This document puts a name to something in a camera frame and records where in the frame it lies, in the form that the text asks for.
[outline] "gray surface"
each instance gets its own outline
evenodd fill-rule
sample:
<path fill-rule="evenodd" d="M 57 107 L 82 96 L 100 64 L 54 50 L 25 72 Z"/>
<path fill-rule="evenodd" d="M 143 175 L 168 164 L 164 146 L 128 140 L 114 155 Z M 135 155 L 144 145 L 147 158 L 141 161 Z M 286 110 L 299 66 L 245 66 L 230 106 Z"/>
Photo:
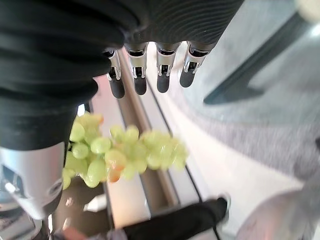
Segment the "gray surface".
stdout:
<path fill-rule="evenodd" d="M 171 81 L 169 94 L 190 119 L 235 150 L 299 179 L 320 168 L 320 37 L 306 34 L 259 72 L 254 100 L 219 106 L 204 97 L 295 11 L 291 0 L 246 0 L 191 87 Z"/>

